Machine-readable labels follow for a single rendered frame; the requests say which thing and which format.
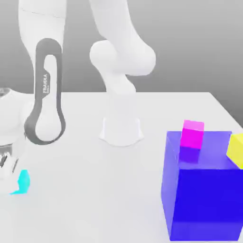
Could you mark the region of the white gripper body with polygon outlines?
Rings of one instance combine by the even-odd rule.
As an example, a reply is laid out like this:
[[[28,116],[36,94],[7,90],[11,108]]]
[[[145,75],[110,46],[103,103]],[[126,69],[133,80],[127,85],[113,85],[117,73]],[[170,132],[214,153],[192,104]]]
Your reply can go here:
[[[18,189],[15,172],[18,161],[13,157],[0,157],[0,193],[12,193]]]

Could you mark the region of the small cyan cube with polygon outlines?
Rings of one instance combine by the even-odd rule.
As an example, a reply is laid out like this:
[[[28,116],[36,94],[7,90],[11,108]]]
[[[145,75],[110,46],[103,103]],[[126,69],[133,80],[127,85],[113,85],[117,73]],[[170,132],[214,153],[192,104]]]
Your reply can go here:
[[[30,186],[30,175],[27,169],[23,169],[21,170],[18,178],[18,189],[11,192],[10,194],[11,195],[26,194],[28,192],[29,186]]]

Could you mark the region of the small magenta cube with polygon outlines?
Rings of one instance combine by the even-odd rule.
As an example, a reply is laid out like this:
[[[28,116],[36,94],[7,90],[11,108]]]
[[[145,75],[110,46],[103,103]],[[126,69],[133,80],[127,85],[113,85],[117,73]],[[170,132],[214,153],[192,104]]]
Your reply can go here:
[[[184,120],[180,146],[201,149],[204,135],[204,122]]]

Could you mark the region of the small yellow cube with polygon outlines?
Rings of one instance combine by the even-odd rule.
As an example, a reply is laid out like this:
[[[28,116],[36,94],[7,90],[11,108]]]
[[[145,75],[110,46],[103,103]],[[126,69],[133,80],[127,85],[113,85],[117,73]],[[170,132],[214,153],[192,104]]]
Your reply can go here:
[[[243,169],[243,133],[231,135],[226,155],[240,169]]]

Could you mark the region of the large blue box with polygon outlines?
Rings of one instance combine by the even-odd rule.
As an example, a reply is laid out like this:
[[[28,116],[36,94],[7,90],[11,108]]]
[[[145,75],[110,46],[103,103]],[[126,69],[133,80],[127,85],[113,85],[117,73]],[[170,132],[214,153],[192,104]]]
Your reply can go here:
[[[243,228],[243,170],[226,156],[230,131],[206,131],[200,150],[168,131],[161,199],[171,241],[236,241]]]

